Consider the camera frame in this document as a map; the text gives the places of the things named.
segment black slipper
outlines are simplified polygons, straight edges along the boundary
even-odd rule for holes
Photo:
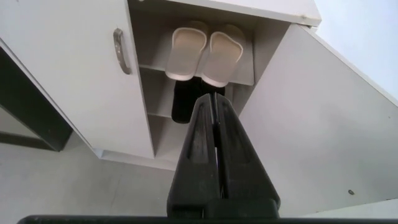
[[[174,99],[172,109],[173,121],[187,124],[195,102],[201,97],[201,78],[193,77],[188,81],[176,81],[174,87]]]

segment silver door handle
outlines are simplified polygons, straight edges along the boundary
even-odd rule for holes
[[[121,29],[117,28],[116,30],[114,30],[113,32],[114,49],[116,51],[116,56],[118,57],[118,62],[123,72],[126,75],[130,75],[131,69],[126,65],[126,62],[124,61],[123,48],[122,48],[122,35],[123,31]]]

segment white slipper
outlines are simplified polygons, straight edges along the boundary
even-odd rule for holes
[[[228,84],[242,57],[246,39],[243,32],[233,25],[225,25],[210,37],[210,53],[201,78],[215,87]]]
[[[173,32],[172,50],[165,69],[169,78],[187,81],[195,75],[206,47],[207,32],[206,24],[199,21],[191,21]]]

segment white cabinet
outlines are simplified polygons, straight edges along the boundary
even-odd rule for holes
[[[313,1],[185,2],[2,1],[0,37],[100,158],[173,170],[188,125],[170,118],[170,33],[187,19],[236,24],[251,57],[226,97],[281,214],[396,197],[386,187],[397,184],[396,100],[303,26],[320,22]],[[130,75],[116,59],[116,28]]]
[[[124,1],[1,1],[0,38],[94,149],[153,158]],[[118,64],[123,30],[132,73]]]
[[[364,78],[308,27],[287,29],[239,117],[281,214],[395,197],[398,108]]]

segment cabinet door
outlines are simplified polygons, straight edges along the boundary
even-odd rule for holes
[[[0,37],[93,148],[154,156],[126,1],[1,1]]]
[[[397,197],[396,100],[292,24],[240,119],[282,216]]]

